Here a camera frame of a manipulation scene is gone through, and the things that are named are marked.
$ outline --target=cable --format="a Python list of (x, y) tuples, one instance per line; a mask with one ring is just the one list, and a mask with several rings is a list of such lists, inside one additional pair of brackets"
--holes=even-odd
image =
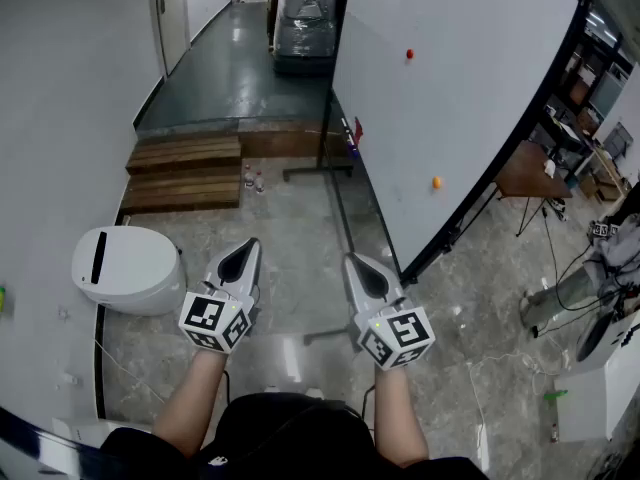
[(551, 336), (549, 336), (549, 341), (551, 341), (551, 343), (553, 343), (556, 348), (560, 351), (560, 354), (562, 354), (564, 356), (564, 349), (560, 346), (560, 344), (554, 340)]
[(136, 377), (133, 373), (131, 373), (129, 370), (127, 370), (124, 366), (122, 366), (118, 361), (116, 361), (116, 359), (109, 354), (109, 352), (107, 352), (105, 350), (105, 348), (100, 345), (100, 343), (98, 343), (98, 340), (96, 340), (95, 338), (93, 338), (93, 342), (98, 345), (98, 347), (100, 347), (100, 349), (106, 354), (106, 356), (111, 359), (115, 365), (120, 368), (122, 371), (128, 373), (129, 375), (131, 375), (134, 379), (136, 379), (140, 384), (142, 384), (143, 386), (145, 386), (149, 392), (154, 395), (158, 400), (160, 400), (163, 404), (164, 404), (164, 398), (162, 398), (158, 393), (156, 393), (153, 388), (151, 386), (149, 386), (149, 384), (147, 384), (145, 381), (143, 381), (142, 379), (139, 379), (138, 377)]
[(492, 361), (500, 361), (502, 359), (504, 359), (505, 357), (521, 357), (522, 358), (522, 362), (524, 363), (524, 365), (533, 371), (533, 374), (531, 375), (531, 389), (533, 391), (533, 394), (535, 396), (539, 396), (542, 392), (538, 393), (536, 391), (536, 386), (535, 386), (535, 378), (536, 375), (538, 374), (543, 374), (545, 376), (545, 382), (546, 382), (546, 378), (547, 376), (555, 376), (555, 375), (559, 375), (560, 372), (556, 372), (556, 373), (549, 373), (547, 371), (545, 371), (545, 369), (542, 367), (540, 361), (536, 361), (535, 359), (533, 359), (529, 354), (525, 354), (524, 352), (517, 352), (515, 354), (502, 354), (500, 357), (492, 357), (492, 356), (488, 356), (485, 357), (482, 361), (474, 364), (474, 365), (467, 365), (469, 368), (469, 379), (471, 380), (471, 387), (473, 388), (473, 396), (476, 399), (476, 403), (478, 404), (478, 410), (480, 411), (480, 419), (482, 420), (482, 423), (480, 425), (480, 428), (478, 429), (478, 434), (476, 436), (476, 449), (480, 448), (481, 442), (481, 435), (482, 435), (482, 431), (484, 430), (484, 428), (486, 427), (486, 421), (484, 419), (484, 411), (482, 410), (482, 406), (480, 405), (480, 399), (478, 398), (478, 392), (476, 391), (476, 385), (473, 382), (473, 370), (475, 368), (479, 368), (480, 366), (482, 366), (485, 361), (488, 360), (492, 360)]
[(632, 272), (635, 272), (636, 270), (640, 270), (640, 265), (638, 265), (636, 268), (632, 268), (631, 270), (627, 271), (627, 272), (623, 272), (622, 269), (624, 267), (626, 267), (627, 265), (629, 265), (629, 263), (631, 263), (633, 260), (635, 260), (638, 257), (638, 254), (640, 254), (640, 251), (638, 251), (637, 253), (635, 253), (633, 255), (633, 257), (627, 261), (624, 265), (622, 265), (618, 271), (613, 275), (613, 280), (616, 282), (616, 284), (620, 287), (620, 288), (625, 288), (623, 285), (620, 284), (620, 281), (618, 281), (618, 276), (621, 274), (631, 274)]
[(229, 407), (231, 404), (231, 377), (227, 370), (224, 370), (222, 374), (227, 378), (227, 407)]
[[(61, 318), (64, 322), (66, 322), (69, 319), (69, 315), (67, 313), (66, 310), (64, 310), (64, 312), (59, 312), (58, 313), (59, 318)], [(147, 384), (145, 381), (143, 381), (142, 379), (136, 377), (133, 373), (131, 373), (129, 370), (127, 370), (124, 366), (122, 366), (118, 361), (116, 361), (116, 358), (113, 357), (111, 354), (109, 354), (109, 352), (106, 351), (106, 349), (100, 344), (98, 343), (98, 340), (96, 340), (93, 336), (90, 336), (88, 333), (84, 332), (84, 329), (81, 329), (79, 326), (75, 325), (74, 322), (71, 322), (71, 324), (73, 325), (73, 327), (76, 328), (76, 330), (82, 334), (85, 338), (90, 339), (91, 341), (93, 341), (99, 348), (100, 350), (102, 350), (102, 352), (104, 352), (104, 354), (113, 361), (113, 363), (120, 368), (123, 372), (128, 373), (131, 377), (133, 377), (134, 379), (136, 379), (138, 381), (138, 383), (142, 384), (144, 387), (146, 387), (149, 392), (155, 396), (158, 400), (160, 400), (160, 402), (162, 402), (164, 404), (165, 400), (164, 398), (162, 398), (158, 393), (156, 393), (156, 391), (149, 386), (149, 384)]]
[(360, 417), (362, 418), (362, 420), (364, 421), (364, 414), (367, 410), (367, 398), (369, 397), (369, 395), (371, 394), (371, 392), (376, 389), (376, 385), (374, 384), (373, 386), (371, 386), (369, 389), (367, 389), (364, 392), (364, 396), (362, 397), (362, 412), (360, 413)]
[(600, 309), (602, 307), (602, 304), (600, 304), (599, 306), (595, 306), (593, 308), (591, 308), (589, 311), (587, 311), (586, 313), (580, 315), (579, 317), (574, 318), (573, 320), (570, 320), (569, 322), (566, 322), (562, 325), (559, 325), (558, 327), (554, 327), (553, 329), (549, 329), (548, 331), (545, 331), (543, 333), (538, 334), (538, 338), (541, 338), (542, 336), (544, 336), (545, 334), (549, 334), (550, 332), (554, 332), (554, 331), (558, 331), (560, 329), (562, 329), (563, 327), (566, 327), (569, 324), (572, 324), (573, 322), (576, 322), (578, 320), (580, 320), (582, 317), (587, 316), (588, 314), (590, 314), (592, 311), (595, 311), (596, 309)]
[(560, 293), (558, 292), (558, 283), (562, 280), (562, 278), (564, 277), (564, 275), (567, 273), (567, 271), (569, 270), (569, 267), (571, 267), (571, 265), (573, 265), (573, 263), (575, 263), (575, 262), (576, 262), (576, 260), (578, 260), (578, 258), (582, 257), (582, 256), (583, 256), (583, 255), (584, 255), (584, 254), (589, 250), (589, 247), (591, 247), (591, 245), (589, 245), (589, 247), (587, 247), (587, 248), (584, 250), (584, 252), (582, 252), (582, 254), (580, 254), (579, 256), (577, 256), (576, 258), (574, 258), (574, 260), (573, 260), (571, 263), (569, 263), (569, 266), (568, 266), (566, 269), (564, 269), (564, 272), (562, 273), (562, 276), (560, 277), (560, 279), (558, 279), (558, 264), (557, 264), (557, 262), (556, 262), (556, 254), (555, 254), (555, 252), (553, 251), (553, 243), (551, 242), (551, 234), (549, 233), (549, 226), (547, 225), (547, 212), (546, 212), (546, 208), (543, 208), (543, 209), (542, 209), (542, 215), (543, 215), (543, 217), (544, 217), (544, 219), (543, 219), (543, 221), (544, 221), (544, 228), (545, 228), (545, 230), (547, 231), (547, 238), (549, 239), (549, 248), (551, 249), (551, 257), (553, 258), (553, 270), (555, 271), (555, 274), (556, 274), (556, 286), (555, 286), (556, 297), (557, 297), (557, 299), (558, 299), (558, 303), (560, 304), (560, 306), (562, 307), (562, 309), (565, 309), (566, 311), (581, 311), (581, 310), (583, 310), (583, 309), (587, 309), (587, 308), (589, 308), (589, 307), (593, 306), (594, 304), (597, 304), (598, 302), (603, 301), (604, 299), (609, 299), (609, 300), (611, 300), (611, 298), (612, 298), (614, 295), (618, 295), (618, 294), (620, 294), (620, 293), (623, 291), (623, 290), (618, 290), (618, 291), (616, 291), (616, 292), (607, 293), (606, 295), (604, 295), (604, 296), (602, 296), (602, 297), (600, 297), (600, 298), (598, 298), (598, 299), (596, 299), (596, 300), (594, 300), (594, 301), (591, 301), (589, 304), (586, 304), (586, 305), (584, 305), (584, 306), (580, 306), (580, 307), (577, 307), (577, 308), (568, 308), (567, 306), (565, 306), (565, 305), (562, 303), (562, 300), (560, 300)]

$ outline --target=wooden pallet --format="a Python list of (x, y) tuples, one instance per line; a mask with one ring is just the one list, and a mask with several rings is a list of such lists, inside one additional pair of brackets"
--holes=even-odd
[(241, 148), (237, 136), (154, 139), (138, 143), (127, 163), (127, 171), (135, 176), (240, 166), (241, 162)]
[(238, 166), (231, 166), (132, 176), (120, 213), (238, 208), (240, 170)]

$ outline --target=fiducial marker cube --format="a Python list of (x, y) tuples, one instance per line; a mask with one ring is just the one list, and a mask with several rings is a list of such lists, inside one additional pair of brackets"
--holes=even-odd
[(360, 334), (360, 346), (383, 370), (419, 359), (436, 341), (424, 308), (370, 318)]
[(187, 292), (178, 325), (194, 345), (229, 354), (251, 321), (240, 301)]

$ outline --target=tiled floor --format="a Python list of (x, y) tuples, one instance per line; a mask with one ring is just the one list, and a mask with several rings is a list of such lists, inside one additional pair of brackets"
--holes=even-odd
[(266, 3), (224, 9), (160, 89), (138, 131), (231, 118), (320, 120), (327, 79), (276, 75), (266, 24)]
[[(256, 236), (263, 245), (257, 323), (231, 356), (232, 397), (267, 386), (305, 392), (318, 387), (359, 409), (373, 381), (372, 361), (356, 354), (345, 334), (305, 343), (305, 334), (339, 329), (349, 313), (340, 272), (344, 237), (336, 218), (328, 178), (281, 180), (284, 166), (312, 165), (313, 159), (270, 159), (254, 165), (265, 173), (267, 191), (245, 191), (241, 208), (211, 212), (141, 215), (131, 224), (166, 234), (183, 249), (189, 287), (209, 258), (226, 244)], [(367, 187), (356, 172), (338, 175), (356, 250), (389, 261), (384, 233), (372, 214)], [(584, 231), (600, 210), (577, 192), (567, 200), (569, 221), (548, 219), (560, 268), (586, 246)], [(514, 236), (524, 200), (492, 201), (453, 252), (429, 267), (408, 293), (425, 306), (437, 341), (408, 367), (413, 400), (434, 457), (464, 455), (484, 463), (492, 479), (583, 479), (605, 450), (623, 450), (638, 432), (640, 398), (632, 402), (612, 443), (551, 444), (553, 405), (542, 393), (551, 379), (536, 375), (521, 357), (489, 359), (472, 370), (484, 411), (487, 452), (479, 458), (481, 417), (469, 368), (487, 356), (525, 352), (549, 373), (559, 371), (561, 350), (575, 356), (575, 343), (588, 318), (548, 337), (533, 340), (518, 313), (521, 294), (537, 290), (554, 270), (539, 215), (521, 238)], [(105, 346), (123, 366), (170, 396), (184, 374), (193, 348), (180, 335), (177, 313), (134, 318), (108, 313)], [(295, 357), (294, 366), (291, 357)], [(146, 387), (104, 358), (107, 416), (151, 423), (161, 408)], [(212, 428), (224, 410), (218, 403)], [(371, 424), (372, 411), (367, 420)]]

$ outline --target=whiteboard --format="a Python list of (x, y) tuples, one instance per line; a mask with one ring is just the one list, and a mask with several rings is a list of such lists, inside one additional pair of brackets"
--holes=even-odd
[(359, 151), (401, 272), (509, 139), (579, 3), (348, 0), (333, 90), (351, 128), (362, 125)]

